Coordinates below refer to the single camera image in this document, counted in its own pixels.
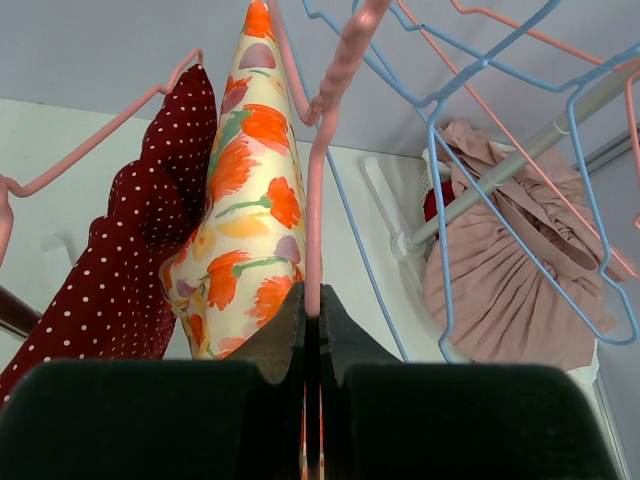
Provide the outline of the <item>blue hanger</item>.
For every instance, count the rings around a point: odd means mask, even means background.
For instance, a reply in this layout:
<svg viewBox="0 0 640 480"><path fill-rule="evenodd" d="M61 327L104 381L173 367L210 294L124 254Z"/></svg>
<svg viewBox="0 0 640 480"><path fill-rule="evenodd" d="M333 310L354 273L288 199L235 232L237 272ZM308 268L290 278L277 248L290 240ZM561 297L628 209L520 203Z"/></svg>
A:
<svg viewBox="0 0 640 480"><path fill-rule="evenodd" d="M552 93L562 93L565 91L569 91L571 94L567 99L567 103L570 100L574 100L577 98L575 93L576 90L580 89L582 92L587 92L590 88L594 87L600 80L603 79L605 75L609 72L608 68L605 67L605 63L611 59L617 60L625 60L629 58L631 55L629 53L629 49L637 46L633 45L629 47L627 50L623 51L620 54L617 54L611 57L607 61L597 60L594 63L594 67L589 72L576 77L561 86L553 86L551 84L545 83L539 79L534 78L529 74L525 74L519 70L515 70L511 67L501 64L496 61L496 56L504 51L507 47L511 46L517 39L524 35L532 36L546 44L553 46L556 49L562 50L574 57L580 58L582 60L587 60L589 57L585 53L572 49L562 43L557 42L555 39L544 36L536 31L534 31L534 26L537 25L541 20L547 17L556 7L557 2L549 1L547 2L539 11L533 14L526 22L522 24L515 24L510 19L500 16L495 12L487 9L480 9L478 12L481 15L487 16L499 23L509 26L512 28L512 33L510 33L507 37L501 40L495 47L484 54L479 54L468 47L466 44L426 25L423 23L419 23L415 20L415 18L410 13L409 9L404 5L401 1L393 1L390 3L388 7L389 11L398 19L401 23L402 27L406 31L418 31L420 32L426 39L432 39L433 37L438 37L444 40L446 43L456 47L459 50L464 51L468 55L474 57L475 61L471 65L465 67L461 71L456 71L454 73L453 79L447 83L444 87L437 90L436 92L426 96L424 99L418 99L412 96L403 86L403 84L396 78L393 69L388 65L386 59L380 54L375 45L368 46L364 60L365 63L382 79L384 80L393 90L398 93L403 99L405 99L418 113L422 113L424 108L429 106L430 104L434 104L436 106L435 110L430 115L422 115L422 120L426 125L426 135L427 135L427 150L429 153L429 165L431 167L432 175L435 179L440 177L437 161L436 161L436 148L444 143L443 139L436 133L435 130L435 122L438 119L441 111L445 107L446 101L449 99L451 95L453 95L457 90L466 86L468 80L470 80L474 75L480 72L482 69L487 66L493 66L494 68L506 73L507 75L519 79L527 84L530 84L534 87L537 87L542 90L546 90ZM608 236L606 234L604 224L599 212L599 208L597 205L596 197L592 190L592 185L590 181L590 171L588 168L588 164L585 160L583 148L579 136L579 131L570 134L567 136L572 141L574 156L576 160L576 167L581 174L581 179L583 185L585 187L586 197L593 214L594 221L589 224L589 231L602 243L604 248L604 260L603 263L598 268L599 276L610 285L619 295L622 304L625 308L625 312L629 321L629 326L631 329L631 335L627 339L621 340L621 345L626 346L630 345L637 341L639 337L639 326L636 320L635 313L633 312L631 302L626 294L626 292L606 273L606 268L609 267L610 262L612 260L620 261L621 256L612 249ZM522 147L525 145L519 143L516 139L512 139L510 144L514 149L518 147ZM465 193L471 193L478 188L479 180L473 181L471 183L471 190ZM435 234L440 236L441 244L441 260L444 263L449 261L448 256L448 245L447 234L446 234L446 226L450 222L445 221L445 208L443 204L443 196L441 193L436 195L437 205L439 207L439 212L437 217L435 218L438 221L438 230Z"/></svg>
<svg viewBox="0 0 640 480"><path fill-rule="evenodd" d="M444 86L470 57L443 39L404 30L392 13L340 105L336 134L324 164L323 280L350 317L397 358L439 363L439 327L427 314L421 285L393 255L391 235L361 171L374 158L409 230L423 220L418 200L427 145L421 113L378 75L393 70L414 95Z"/></svg>

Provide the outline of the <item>pink skirt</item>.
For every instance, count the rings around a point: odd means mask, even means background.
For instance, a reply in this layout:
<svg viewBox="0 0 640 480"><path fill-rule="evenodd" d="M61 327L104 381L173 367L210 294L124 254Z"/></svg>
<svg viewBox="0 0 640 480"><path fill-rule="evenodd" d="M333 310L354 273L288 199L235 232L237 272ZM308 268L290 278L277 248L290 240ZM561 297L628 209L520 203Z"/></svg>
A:
<svg viewBox="0 0 640 480"><path fill-rule="evenodd" d="M446 228L454 328L475 362L588 366L612 330L581 175L550 149Z"/></svg>

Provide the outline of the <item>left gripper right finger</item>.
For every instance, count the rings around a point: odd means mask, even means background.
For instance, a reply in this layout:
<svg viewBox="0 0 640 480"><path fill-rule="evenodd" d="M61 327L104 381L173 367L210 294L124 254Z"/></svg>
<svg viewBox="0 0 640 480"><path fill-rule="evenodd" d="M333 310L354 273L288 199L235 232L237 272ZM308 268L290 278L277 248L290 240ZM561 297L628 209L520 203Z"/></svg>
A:
<svg viewBox="0 0 640 480"><path fill-rule="evenodd" d="M318 326L323 388L341 387L347 370L354 365L400 363L396 356L351 318L331 285L321 286Z"/></svg>

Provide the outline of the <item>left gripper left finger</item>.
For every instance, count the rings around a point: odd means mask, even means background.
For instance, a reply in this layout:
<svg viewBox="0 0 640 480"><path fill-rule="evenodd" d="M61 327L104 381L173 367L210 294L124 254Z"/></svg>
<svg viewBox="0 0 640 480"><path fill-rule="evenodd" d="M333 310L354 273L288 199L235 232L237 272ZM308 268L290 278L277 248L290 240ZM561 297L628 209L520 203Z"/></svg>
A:
<svg viewBox="0 0 640 480"><path fill-rule="evenodd" d="M295 352L304 347L305 329L304 283L297 282L274 317L227 360L248 362L269 384L281 384L293 365Z"/></svg>

